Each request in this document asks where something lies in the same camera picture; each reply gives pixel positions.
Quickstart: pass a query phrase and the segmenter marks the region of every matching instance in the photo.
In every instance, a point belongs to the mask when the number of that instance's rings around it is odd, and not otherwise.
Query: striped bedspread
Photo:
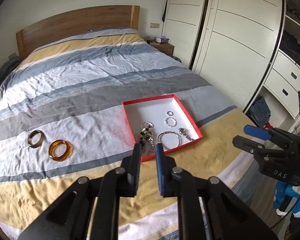
[[[193,175],[219,176],[244,198],[256,167],[232,146],[249,119],[218,89],[160,53],[133,29],[70,37],[36,49],[0,86],[0,226],[17,238],[78,177],[94,179],[131,155],[122,102],[176,94],[203,135],[172,153]],[[33,130],[43,144],[27,146]],[[49,145],[73,145],[62,162]],[[119,239],[178,237],[175,198],[158,191],[155,160],[141,164],[138,195],[122,198]]]

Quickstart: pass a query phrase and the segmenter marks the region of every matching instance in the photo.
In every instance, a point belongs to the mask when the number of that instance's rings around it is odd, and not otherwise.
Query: drawer handle
[[[296,76],[293,72],[291,72],[291,76],[292,76],[294,79],[297,79],[297,76]]]
[[[282,89],[282,92],[287,96],[289,93],[286,91],[286,90],[284,90],[284,89]]]

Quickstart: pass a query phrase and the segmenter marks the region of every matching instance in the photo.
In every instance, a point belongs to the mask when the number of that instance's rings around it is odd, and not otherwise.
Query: screw
[[[124,167],[119,167],[115,169],[116,174],[124,174],[125,172],[126,170],[124,169]]]
[[[173,167],[173,168],[172,168],[172,172],[173,172],[174,174],[179,174],[179,173],[182,172],[182,169],[181,169],[180,167]]]
[[[220,182],[220,179],[217,177],[210,177],[209,181],[211,184],[218,184]]]
[[[79,179],[78,179],[78,183],[79,184],[85,184],[85,183],[87,183],[88,182],[88,178],[87,177],[80,177]]]

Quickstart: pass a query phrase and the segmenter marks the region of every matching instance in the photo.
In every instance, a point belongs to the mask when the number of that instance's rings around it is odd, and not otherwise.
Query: nightstand
[[[169,43],[159,44],[157,42],[151,41],[150,45],[168,56],[172,56],[173,54],[174,46]]]

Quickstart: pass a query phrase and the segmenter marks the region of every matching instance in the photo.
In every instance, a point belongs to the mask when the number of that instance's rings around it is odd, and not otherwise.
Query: brown bangle
[[[35,144],[31,144],[31,139],[32,139],[36,134],[38,134],[38,133],[41,134],[41,137],[40,137],[39,141],[38,141],[37,143],[35,143]],[[29,145],[31,148],[37,148],[37,147],[39,147],[39,146],[42,144],[43,139],[44,139],[44,134],[43,134],[43,132],[41,132],[40,130],[34,130],[34,131],[33,131],[32,133],[30,133],[29,136],[28,136],[28,145]]]
[[[67,149],[63,155],[57,157],[54,154],[54,150],[60,144],[65,144],[67,146]],[[56,140],[53,143],[51,143],[51,145],[49,147],[49,157],[52,160],[57,161],[57,162],[64,161],[66,158],[68,158],[71,155],[71,152],[72,152],[72,144],[69,143],[68,141],[64,141],[64,140]]]

